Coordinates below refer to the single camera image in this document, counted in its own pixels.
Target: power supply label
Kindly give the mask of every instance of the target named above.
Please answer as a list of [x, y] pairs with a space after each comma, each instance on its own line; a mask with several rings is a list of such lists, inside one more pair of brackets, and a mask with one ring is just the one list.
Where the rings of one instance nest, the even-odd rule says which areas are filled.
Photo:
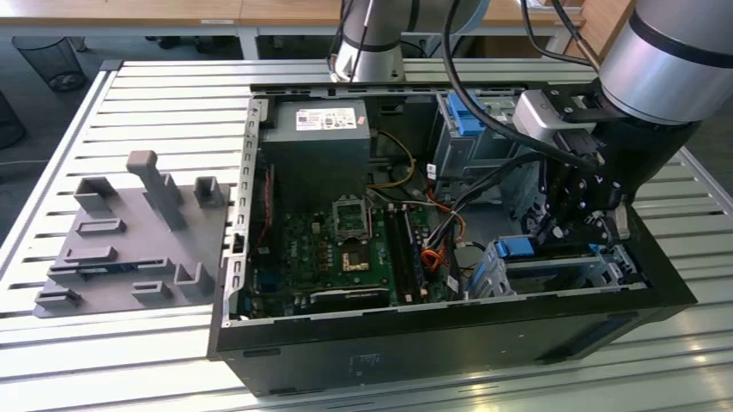
[[356, 129], [354, 108], [301, 109], [295, 114], [295, 129], [297, 131]]

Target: ram slot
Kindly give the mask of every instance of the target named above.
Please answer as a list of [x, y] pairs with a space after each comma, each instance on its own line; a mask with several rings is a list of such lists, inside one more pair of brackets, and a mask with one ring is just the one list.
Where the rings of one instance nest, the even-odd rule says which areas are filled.
[[416, 281], [414, 250], [410, 242], [412, 238], [406, 224], [407, 213], [403, 210], [390, 208], [383, 211], [383, 215], [398, 299], [403, 304], [418, 303], [420, 285]]

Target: red wire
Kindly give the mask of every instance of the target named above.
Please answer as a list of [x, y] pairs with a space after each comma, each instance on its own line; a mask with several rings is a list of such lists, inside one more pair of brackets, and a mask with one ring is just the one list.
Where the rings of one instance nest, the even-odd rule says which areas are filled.
[[267, 228], [269, 227], [269, 168], [264, 171], [264, 227], [261, 228], [260, 237], [256, 240], [256, 247], [260, 247], [260, 243], [267, 235]]

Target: yellow wire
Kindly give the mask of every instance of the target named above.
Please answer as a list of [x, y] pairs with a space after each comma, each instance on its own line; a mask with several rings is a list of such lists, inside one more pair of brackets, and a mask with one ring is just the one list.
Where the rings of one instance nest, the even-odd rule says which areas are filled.
[[378, 183], [378, 184], [374, 184], [374, 185], [366, 185], [366, 187], [371, 187], [371, 188], [375, 188], [375, 189], [383, 189], [386, 187], [400, 186], [400, 185], [403, 185], [404, 183], [407, 183], [410, 181], [410, 179], [412, 178], [412, 175], [415, 174], [415, 158], [412, 157], [412, 154], [410, 153], [410, 150], [407, 149], [407, 146], [404, 144], [402, 144], [402, 142], [398, 140], [398, 138], [395, 136], [392, 136], [390, 133], [387, 133], [386, 131], [379, 130], [379, 133], [386, 135], [398, 144], [398, 146], [402, 148], [402, 150], [404, 150], [404, 153], [407, 154], [407, 157], [410, 158], [410, 172], [407, 173], [407, 176], [402, 180], [398, 180], [396, 182]]

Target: blue connector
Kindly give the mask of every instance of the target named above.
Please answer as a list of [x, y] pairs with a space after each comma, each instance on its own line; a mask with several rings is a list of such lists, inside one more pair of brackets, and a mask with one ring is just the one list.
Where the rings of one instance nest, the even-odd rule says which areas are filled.
[[502, 238], [495, 242], [495, 251], [500, 258], [512, 256], [534, 256], [535, 249], [531, 247], [528, 238]]
[[[482, 106], [476, 96], [471, 92], [468, 92], [468, 95], [476, 105]], [[447, 109], [454, 117], [455, 124], [458, 124], [458, 133], [460, 136], [478, 136], [483, 133], [486, 126], [476, 120], [471, 112], [468, 112], [468, 108], [460, 101], [455, 92], [447, 94]]]

